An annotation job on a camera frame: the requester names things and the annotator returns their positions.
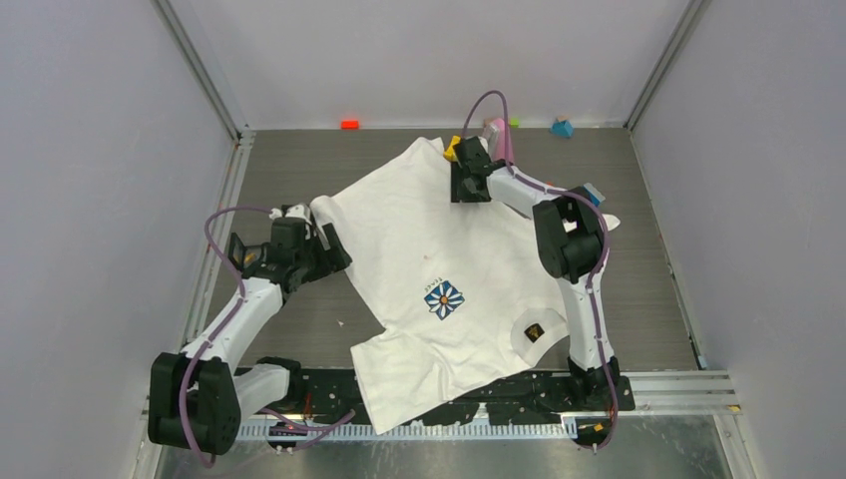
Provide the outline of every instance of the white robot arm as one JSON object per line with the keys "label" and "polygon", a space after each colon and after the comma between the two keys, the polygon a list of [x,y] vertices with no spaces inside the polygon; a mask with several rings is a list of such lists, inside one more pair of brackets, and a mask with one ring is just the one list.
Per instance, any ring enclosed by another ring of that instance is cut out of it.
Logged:
{"label": "white robot arm", "polygon": [[148,434],[153,442],[189,447],[179,411],[184,376],[189,423],[197,447],[224,454],[241,420],[266,405],[285,400],[296,388],[291,374],[299,363],[265,358],[244,374],[237,367],[246,349],[288,297],[307,282],[345,269],[351,263],[332,225],[320,230],[306,205],[283,207],[273,220],[270,241],[246,246],[236,234],[228,258],[240,272],[243,296],[236,291],[206,330],[179,354],[162,353],[153,363]]}
{"label": "white robot arm", "polygon": [[[504,161],[492,162],[478,138],[462,140],[454,149],[453,203],[499,201],[533,220],[541,263],[558,283],[564,299],[571,335],[571,374],[584,384],[586,394],[608,383],[601,371],[601,343],[617,382],[620,370],[608,341],[602,306],[601,283],[608,258],[602,256],[605,238],[596,214],[580,201],[550,193],[555,189],[548,189],[518,168],[506,168]],[[594,196],[585,187],[570,193],[588,201]],[[602,267],[592,274],[600,261]]]}

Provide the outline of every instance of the metal track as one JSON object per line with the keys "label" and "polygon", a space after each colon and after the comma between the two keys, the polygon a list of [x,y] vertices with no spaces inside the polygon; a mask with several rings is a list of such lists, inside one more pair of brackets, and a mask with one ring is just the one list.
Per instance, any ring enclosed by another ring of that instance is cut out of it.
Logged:
{"label": "metal track", "polygon": [[[241,424],[236,440],[238,441],[286,441],[299,442],[314,439],[319,435],[310,432],[307,435],[288,436],[273,434],[271,427],[278,423],[274,418],[249,419]],[[563,418],[561,424],[527,424],[492,426],[487,419],[474,419],[464,425],[424,426],[411,424],[398,426],[384,434],[376,434],[372,426],[344,424],[321,441],[327,442],[357,442],[357,441],[461,441],[461,440],[491,440],[491,439],[576,439],[578,431],[576,420]]]}
{"label": "metal track", "polygon": [[[563,377],[568,373],[555,375]],[[632,382],[630,394],[634,395],[635,410],[621,411],[620,416],[730,416],[741,413],[734,388],[725,371],[632,372],[626,376]],[[396,427],[381,435],[377,435],[371,426],[343,425],[323,440],[349,442],[576,438],[576,418],[606,415],[605,411],[563,412],[561,424],[492,426],[488,422],[487,409],[481,404],[473,420],[465,425],[424,426],[422,423],[415,423]],[[290,414],[287,417],[295,421],[304,420],[298,414]],[[276,425],[277,421],[270,416],[252,416],[241,425],[237,440],[278,441],[279,437],[272,436],[270,432],[270,427]],[[317,433],[310,433],[305,436],[286,436],[284,439],[295,442],[316,436]]]}

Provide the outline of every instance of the printed logo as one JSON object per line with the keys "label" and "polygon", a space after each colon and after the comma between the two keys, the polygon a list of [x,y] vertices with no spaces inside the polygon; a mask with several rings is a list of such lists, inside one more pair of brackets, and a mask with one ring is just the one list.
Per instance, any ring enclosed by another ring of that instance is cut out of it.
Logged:
{"label": "printed logo", "polygon": [[426,294],[423,300],[429,305],[429,312],[434,312],[443,320],[464,303],[464,295],[449,281],[443,281]]}

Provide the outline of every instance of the metal floor plate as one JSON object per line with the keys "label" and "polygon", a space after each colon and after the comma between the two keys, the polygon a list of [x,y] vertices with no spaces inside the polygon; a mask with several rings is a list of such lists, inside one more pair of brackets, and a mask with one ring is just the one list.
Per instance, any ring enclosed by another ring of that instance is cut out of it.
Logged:
{"label": "metal floor plate", "polygon": [[241,442],[212,471],[190,451],[168,448],[159,473],[168,479],[731,477],[710,416],[621,417],[612,443],[597,455],[569,439],[327,443],[279,455],[264,443]]}

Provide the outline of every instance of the metal frame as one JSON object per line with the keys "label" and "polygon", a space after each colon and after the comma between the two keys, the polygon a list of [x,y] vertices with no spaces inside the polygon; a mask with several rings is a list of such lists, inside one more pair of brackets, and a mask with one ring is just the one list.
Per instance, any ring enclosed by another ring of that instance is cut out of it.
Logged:
{"label": "metal frame", "polygon": [[753,478],[759,474],[755,472],[749,452],[746,449],[746,439],[737,424],[738,418],[733,416],[714,416],[714,425],[719,440],[722,443],[722,450],[725,452],[725,459],[728,461],[728,468],[731,475],[736,478]]}
{"label": "metal frame", "polygon": [[[226,176],[223,179],[223,186],[217,202],[218,209],[233,207],[237,204],[243,176],[246,172],[246,164],[254,141],[254,132],[247,131],[241,134],[240,141],[234,150]],[[226,236],[229,234],[231,225],[232,215],[226,215],[215,222],[211,231],[214,242],[226,244]],[[188,323],[181,345],[194,340],[205,327],[205,319],[209,314],[209,306],[212,301],[212,292],[217,282],[217,272],[220,270],[220,259],[207,247],[206,239],[203,239],[202,255],[203,262],[200,266],[200,274],[195,281],[194,299],[189,309]]]}
{"label": "metal frame", "polygon": [[229,136],[233,140],[237,140],[240,136],[240,129],[235,124],[232,114],[223,102],[223,98],[220,96],[219,91],[215,87],[214,82],[209,75],[209,70],[207,70],[203,61],[200,59],[200,54],[197,53],[197,49],[191,41],[191,38],[189,38],[188,32],[186,32],[185,26],[180,17],[177,15],[171,0],[153,0],[153,4],[162,15],[165,25],[171,31],[174,40],[177,42],[177,46],[183,53],[186,63],[189,68],[191,68],[191,71],[194,73],[197,81],[200,82],[200,88],[211,102],[211,107],[214,109],[217,117],[220,118],[220,122],[223,123],[223,127],[226,128],[226,132],[229,133]]}
{"label": "metal frame", "polygon": [[643,115],[643,111],[651,101],[652,95],[654,95],[655,90],[657,90],[664,78],[664,75],[678,56],[678,52],[690,37],[690,33],[693,31],[696,23],[705,11],[705,8],[710,5],[710,3],[710,0],[690,0],[687,4],[687,7],[684,9],[684,13],[681,14],[681,20],[678,21],[678,24],[675,26],[675,30],[672,31],[672,35],[669,36],[669,42],[666,44],[666,47],[664,47],[663,53],[661,54],[660,59],[658,59],[658,63],[655,64],[655,68],[652,70],[651,75],[649,75],[649,79],[646,81],[643,91],[640,92],[640,96],[634,104],[634,108],[632,109],[632,113],[629,115],[629,119],[624,124],[624,127],[629,129],[629,131],[633,131],[635,129],[637,122]]}

